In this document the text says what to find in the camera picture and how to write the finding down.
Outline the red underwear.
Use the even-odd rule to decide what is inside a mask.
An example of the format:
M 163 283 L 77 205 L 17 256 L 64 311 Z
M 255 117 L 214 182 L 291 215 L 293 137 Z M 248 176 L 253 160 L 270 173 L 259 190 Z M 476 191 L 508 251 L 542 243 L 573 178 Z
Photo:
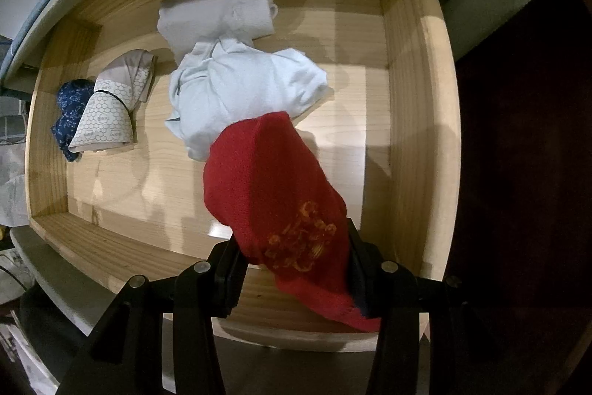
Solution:
M 277 288 L 325 319 L 375 332 L 348 293 L 347 208 L 285 112 L 226 127 L 204 168 L 204 203 Z

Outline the wooden drawer grey front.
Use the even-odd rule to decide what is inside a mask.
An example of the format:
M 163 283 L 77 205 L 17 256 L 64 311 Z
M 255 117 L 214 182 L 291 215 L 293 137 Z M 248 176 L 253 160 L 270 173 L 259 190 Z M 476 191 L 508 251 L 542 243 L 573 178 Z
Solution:
M 221 338 L 369 352 L 345 225 L 441 280 L 461 117 L 438 0 L 83 0 L 51 23 L 26 148 L 30 225 L 116 292 L 236 235 Z

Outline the navy floral underwear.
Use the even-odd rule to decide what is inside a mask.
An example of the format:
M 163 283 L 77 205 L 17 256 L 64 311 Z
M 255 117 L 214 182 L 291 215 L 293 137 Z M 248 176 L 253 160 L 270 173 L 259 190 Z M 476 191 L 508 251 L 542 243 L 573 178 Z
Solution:
M 84 109 L 93 93 L 94 83 L 88 79 L 73 79 L 63 83 L 57 91 L 56 103 L 60 115 L 51 126 L 51 132 L 58 148 L 69 163 L 78 158 L 69 149 Z

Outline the grey honeycomb rolled underwear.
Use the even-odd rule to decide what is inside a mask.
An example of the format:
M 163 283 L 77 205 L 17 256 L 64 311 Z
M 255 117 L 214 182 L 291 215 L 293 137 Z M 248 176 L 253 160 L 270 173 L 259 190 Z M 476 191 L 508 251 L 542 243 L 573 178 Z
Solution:
M 157 57 L 134 49 L 112 60 L 96 77 L 69 150 L 73 153 L 120 148 L 134 142 L 132 114 L 148 100 Z

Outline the white rolled underwear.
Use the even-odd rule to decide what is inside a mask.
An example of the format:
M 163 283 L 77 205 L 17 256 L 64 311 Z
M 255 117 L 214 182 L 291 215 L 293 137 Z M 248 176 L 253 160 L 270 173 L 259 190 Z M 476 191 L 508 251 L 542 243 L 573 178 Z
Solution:
M 199 41 L 269 36 L 277 14 L 274 0 L 165 0 L 158 9 L 157 29 L 179 62 Z

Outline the pale blue crumpled garment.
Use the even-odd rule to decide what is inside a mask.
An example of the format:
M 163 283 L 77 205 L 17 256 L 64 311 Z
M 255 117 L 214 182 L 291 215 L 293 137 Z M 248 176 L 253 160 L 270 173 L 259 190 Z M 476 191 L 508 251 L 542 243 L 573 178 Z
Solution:
M 328 89 L 326 71 L 296 49 L 265 52 L 233 37 L 199 41 L 169 77 L 165 126 L 192 160 L 204 161 L 231 124 L 270 112 L 298 117 Z

